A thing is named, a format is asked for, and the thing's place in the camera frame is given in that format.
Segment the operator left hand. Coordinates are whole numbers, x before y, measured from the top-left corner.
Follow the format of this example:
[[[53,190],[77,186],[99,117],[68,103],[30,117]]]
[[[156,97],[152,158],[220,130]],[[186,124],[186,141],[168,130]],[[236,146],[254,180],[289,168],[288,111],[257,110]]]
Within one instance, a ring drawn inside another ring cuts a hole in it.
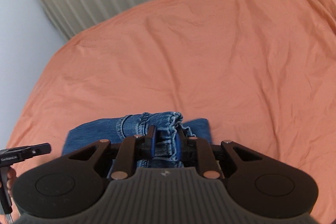
[[[9,166],[7,170],[7,192],[10,197],[12,197],[12,188],[15,180],[17,179],[17,173],[15,169],[13,169],[11,166]]]

